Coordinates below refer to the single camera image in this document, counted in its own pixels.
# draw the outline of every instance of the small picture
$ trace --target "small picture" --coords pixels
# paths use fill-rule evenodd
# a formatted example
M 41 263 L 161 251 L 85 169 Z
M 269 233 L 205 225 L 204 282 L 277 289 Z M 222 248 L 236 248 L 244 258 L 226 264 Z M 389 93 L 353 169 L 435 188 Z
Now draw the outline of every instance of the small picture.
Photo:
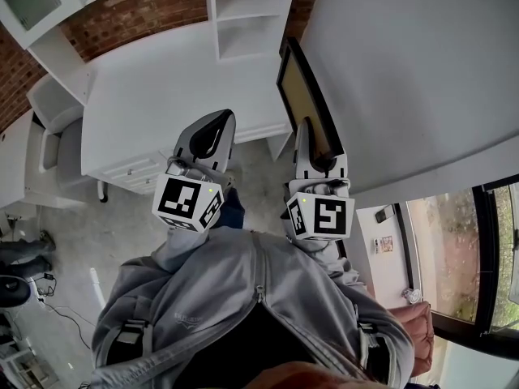
M 392 252 L 392 237 L 377 237 L 375 239 L 375 253 Z

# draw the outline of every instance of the gray office chair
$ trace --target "gray office chair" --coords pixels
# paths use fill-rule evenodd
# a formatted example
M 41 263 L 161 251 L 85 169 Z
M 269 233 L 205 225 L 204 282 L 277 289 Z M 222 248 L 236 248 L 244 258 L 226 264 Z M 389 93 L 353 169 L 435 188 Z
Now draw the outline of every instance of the gray office chair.
M 84 185 L 93 183 L 95 179 L 81 174 L 84 107 L 51 75 L 35 83 L 27 98 L 45 128 L 40 171 L 43 173 L 56 166 L 56 178 L 62 190 L 83 189 Z M 97 181 L 97 194 L 102 203 L 108 201 L 104 182 Z

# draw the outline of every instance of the cable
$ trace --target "cable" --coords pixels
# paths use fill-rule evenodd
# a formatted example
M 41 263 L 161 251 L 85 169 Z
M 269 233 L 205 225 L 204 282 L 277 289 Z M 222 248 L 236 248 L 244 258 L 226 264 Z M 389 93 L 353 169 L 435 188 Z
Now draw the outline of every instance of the cable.
M 46 306 L 48 306 L 49 308 L 51 308 L 57 315 L 59 315 L 60 317 L 64 317 L 64 318 L 68 318 L 70 319 L 71 321 L 74 322 L 74 324 L 78 327 L 78 330 L 79 330 L 79 338 L 81 339 L 81 341 L 83 342 L 83 344 L 85 345 L 85 347 L 88 349 L 88 350 L 91 350 L 90 349 L 90 346 L 88 344 L 85 343 L 84 341 L 84 338 L 83 338 L 83 335 L 81 334 L 81 327 L 79 326 L 78 322 L 75 321 L 72 317 L 69 317 L 68 315 L 64 315 L 64 314 L 61 314 L 59 311 L 57 311 L 54 307 L 52 307 L 50 304 L 47 304 L 46 302 L 43 302 L 43 304 L 45 304 Z
M 34 284 L 39 281 L 39 280 L 47 280 L 47 278 L 45 278 L 44 276 L 42 276 L 41 278 L 38 278 L 37 280 L 34 280 Z M 42 297 L 54 297 L 54 292 L 56 291 L 56 287 L 58 286 L 58 279 L 53 276 L 52 277 L 52 280 L 50 281 L 54 281 L 54 287 L 51 287 L 49 285 L 49 287 L 47 288 L 47 292 L 45 292 L 43 289 L 41 288 L 38 288 L 38 294 L 40 294 Z
M 86 323 L 90 324 L 92 327 L 95 327 L 96 325 L 90 321 L 88 321 L 85 317 L 83 317 L 80 313 L 78 313 L 77 311 L 74 311 L 72 308 L 70 308 L 69 306 L 56 306 L 54 307 L 55 309 L 58 309 L 58 308 L 67 308 L 69 309 L 70 311 L 72 311 L 72 313 L 74 313 L 75 315 L 77 315 L 79 318 L 81 318 L 82 320 L 84 320 Z

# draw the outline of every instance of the white desk leg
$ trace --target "white desk leg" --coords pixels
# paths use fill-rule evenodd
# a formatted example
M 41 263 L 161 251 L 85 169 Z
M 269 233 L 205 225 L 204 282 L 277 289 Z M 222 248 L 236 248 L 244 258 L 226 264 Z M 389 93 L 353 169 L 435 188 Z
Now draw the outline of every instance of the white desk leg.
M 272 156 L 273 161 L 276 161 L 277 158 L 281 155 L 281 152 L 283 151 L 283 148 L 285 147 L 291 135 L 292 132 L 274 135 L 273 137 L 267 137 L 268 150 L 270 151 L 270 155 Z

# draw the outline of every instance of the white desk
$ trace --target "white desk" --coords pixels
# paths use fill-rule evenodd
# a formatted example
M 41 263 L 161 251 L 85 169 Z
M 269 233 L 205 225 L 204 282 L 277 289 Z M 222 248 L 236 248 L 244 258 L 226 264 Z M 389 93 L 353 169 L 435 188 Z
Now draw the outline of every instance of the white desk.
M 152 193 L 182 130 L 220 109 L 236 116 L 236 143 L 288 139 L 292 129 L 276 86 L 281 57 L 218 62 L 211 27 L 175 28 L 91 62 L 95 79 L 84 110 L 83 174 Z M 275 140 L 279 152 L 283 143 Z
M 56 168 L 43 173 L 40 161 L 43 128 L 32 122 L 33 111 L 26 112 L 0 135 L 0 209 L 32 214 L 20 203 L 50 207 L 81 206 L 84 192 L 65 192 L 57 183 Z

